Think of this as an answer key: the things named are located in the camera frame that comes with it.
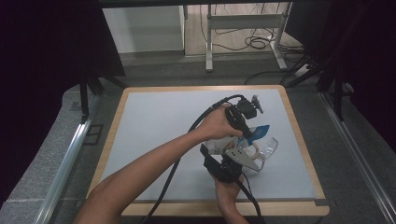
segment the person's right hand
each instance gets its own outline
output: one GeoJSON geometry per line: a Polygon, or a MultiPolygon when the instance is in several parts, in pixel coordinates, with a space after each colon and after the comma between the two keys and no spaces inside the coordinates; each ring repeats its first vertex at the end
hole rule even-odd
{"type": "Polygon", "coordinates": [[[229,135],[242,136],[242,131],[234,129],[225,117],[225,108],[230,105],[221,105],[209,115],[197,127],[205,136],[205,140],[220,139],[229,135]]]}

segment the gray floor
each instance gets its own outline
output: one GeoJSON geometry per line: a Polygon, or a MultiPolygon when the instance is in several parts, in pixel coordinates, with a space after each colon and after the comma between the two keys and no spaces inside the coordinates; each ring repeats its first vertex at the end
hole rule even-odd
{"type": "MultiPolygon", "coordinates": [[[[127,77],[120,77],[120,80],[135,87],[243,85],[250,75],[278,69],[270,53],[217,56],[213,73],[205,72],[203,57],[184,58],[174,55],[136,59],[124,56],[123,63],[127,77]]],[[[268,73],[254,77],[248,84],[277,84],[281,78],[282,74],[268,73]]],[[[316,92],[317,79],[312,77],[295,88],[287,89],[287,92],[331,207],[330,214],[320,223],[387,223],[316,92]]],[[[102,79],[102,84],[105,94],[101,96],[92,121],[94,127],[103,127],[102,134],[97,144],[94,144],[94,137],[85,139],[86,144],[79,152],[50,223],[71,223],[91,183],[122,93],[122,89],[113,83],[102,79]]],[[[64,94],[63,108],[48,138],[18,186],[3,204],[0,223],[32,223],[35,220],[38,208],[78,126],[80,111],[74,107],[78,102],[78,88],[64,94]]],[[[379,182],[390,198],[396,201],[396,155],[347,98],[344,98],[343,103],[345,124],[379,182]]],[[[138,223],[139,218],[125,217],[122,223],[138,223]]],[[[255,222],[254,217],[249,220],[250,223],[255,222]]],[[[266,223],[316,223],[318,217],[266,217],[265,220],[266,223]]],[[[151,222],[224,223],[222,218],[194,217],[155,217],[151,222]]]]}

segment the metal rod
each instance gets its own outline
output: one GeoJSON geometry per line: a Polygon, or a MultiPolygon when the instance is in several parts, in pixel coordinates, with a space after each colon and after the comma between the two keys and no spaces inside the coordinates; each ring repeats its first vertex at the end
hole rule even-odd
{"type": "Polygon", "coordinates": [[[52,216],[53,210],[55,209],[56,203],[61,196],[62,191],[64,190],[64,185],[66,183],[67,178],[69,177],[70,171],[73,168],[73,164],[76,160],[76,157],[79,153],[79,149],[82,145],[84,137],[90,127],[92,117],[95,111],[95,108],[99,102],[100,96],[94,96],[91,102],[91,114],[88,116],[88,119],[85,123],[81,123],[78,125],[76,133],[69,145],[69,148],[64,155],[64,159],[52,180],[52,183],[47,192],[46,198],[44,202],[41,204],[40,209],[38,210],[37,217],[35,218],[35,224],[41,223],[49,223],[50,218],[52,216]]]}

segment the wooden frame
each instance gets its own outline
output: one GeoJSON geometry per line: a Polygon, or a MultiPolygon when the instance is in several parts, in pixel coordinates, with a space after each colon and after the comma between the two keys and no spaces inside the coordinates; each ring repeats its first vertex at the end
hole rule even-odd
{"type": "MultiPolygon", "coordinates": [[[[232,91],[232,90],[263,90],[277,89],[282,98],[283,105],[290,119],[291,127],[294,131],[297,143],[301,150],[304,163],[311,178],[317,198],[309,202],[260,202],[259,205],[263,216],[318,216],[323,217],[329,214],[330,208],[327,205],[326,197],[319,183],[315,167],[306,148],[303,135],[300,131],[297,119],[291,108],[291,104],[285,89],[279,85],[255,85],[255,86],[197,86],[197,87],[144,87],[125,89],[120,99],[120,104],[113,119],[101,158],[95,170],[89,192],[99,183],[106,162],[113,146],[114,137],[120,124],[120,119],[130,92],[155,92],[155,91],[232,91]]],[[[154,203],[132,203],[122,213],[125,216],[145,216],[154,203]]],[[[238,210],[243,216],[257,216],[252,203],[237,203],[238,210]]],[[[181,216],[181,217],[219,217],[216,201],[210,203],[162,203],[154,216],[181,216]]]]}

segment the metal bar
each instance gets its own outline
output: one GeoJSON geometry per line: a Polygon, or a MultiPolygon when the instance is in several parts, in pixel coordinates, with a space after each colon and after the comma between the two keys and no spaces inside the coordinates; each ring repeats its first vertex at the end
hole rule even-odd
{"type": "Polygon", "coordinates": [[[384,215],[385,219],[389,224],[396,224],[396,209],[393,205],[392,200],[385,192],[378,179],[375,177],[375,174],[371,169],[370,165],[368,164],[367,160],[364,159],[361,150],[353,139],[353,136],[350,134],[345,123],[343,121],[340,121],[337,115],[333,112],[332,101],[327,95],[324,95],[322,92],[320,92],[319,95],[322,98],[324,104],[326,105],[332,122],[334,123],[337,131],[340,133],[344,142],[346,143],[346,147],[353,161],[361,172],[361,176],[366,182],[367,187],[372,192],[380,210],[382,211],[382,214],[384,215]]]}
{"type": "Polygon", "coordinates": [[[52,180],[46,198],[44,199],[44,202],[41,204],[40,209],[38,210],[38,214],[34,222],[35,224],[49,223],[56,203],[58,202],[59,197],[64,190],[66,180],[69,177],[70,171],[73,168],[73,164],[79,153],[79,149],[82,145],[84,137],[88,131],[88,128],[90,127],[92,117],[99,100],[100,96],[93,97],[90,106],[91,114],[88,116],[88,119],[85,123],[81,123],[78,125],[76,133],[69,145],[69,148],[66,151],[66,154],[64,155],[64,159],[62,160],[62,163],[54,179],[52,180]]]}
{"type": "Polygon", "coordinates": [[[212,6],[207,5],[206,72],[213,71],[212,6]]]}
{"type": "Polygon", "coordinates": [[[274,56],[276,58],[280,70],[288,70],[285,60],[283,59],[282,54],[280,53],[279,43],[280,43],[280,38],[283,35],[283,30],[285,29],[286,21],[289,16],[290,6],[291,6],[291,2],[288,2],[285,10],[282,12],[282,15],[280,16],[280,23],[279,26],[277,27],[278,29],[276,32],[275,41],[270,43],[271,49],[274,53],[274,56]]]}
{"type": "Polygon", "coordinates": [[[281,14],[212,16],[212,30],[278,28],[281,14]]]}

